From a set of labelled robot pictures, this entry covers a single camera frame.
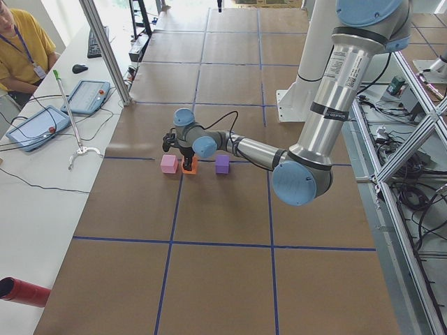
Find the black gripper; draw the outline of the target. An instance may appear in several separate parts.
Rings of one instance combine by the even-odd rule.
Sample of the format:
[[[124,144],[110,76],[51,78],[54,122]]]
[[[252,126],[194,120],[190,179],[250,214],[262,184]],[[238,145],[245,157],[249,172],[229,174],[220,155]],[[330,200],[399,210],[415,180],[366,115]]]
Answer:
[[[183,155],[182,158],[182,169],[183,171],[192,171],[193,169],[193,156],[195,154],[191,147],[180,147],[180,153]]]

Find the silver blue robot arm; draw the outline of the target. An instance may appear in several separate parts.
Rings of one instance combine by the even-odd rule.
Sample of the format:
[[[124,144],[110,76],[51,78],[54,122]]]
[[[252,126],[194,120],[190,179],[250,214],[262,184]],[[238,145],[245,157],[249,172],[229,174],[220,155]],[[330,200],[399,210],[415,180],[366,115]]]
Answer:
[[[309,98],[292,100],[295,116],[305,120],[298,141],[280,149],[200,125],[188,108],[175,111],[163,150],[174,147],[185,169],[194,156],[208,158],[222,150],[272,172],[273,189],[286,204],[301,206],[324,194],[332,184],[330,156],[343,123],[375,55],[404,49],[410,39],[410,1],[317,1],[296,81],[315,82]]]

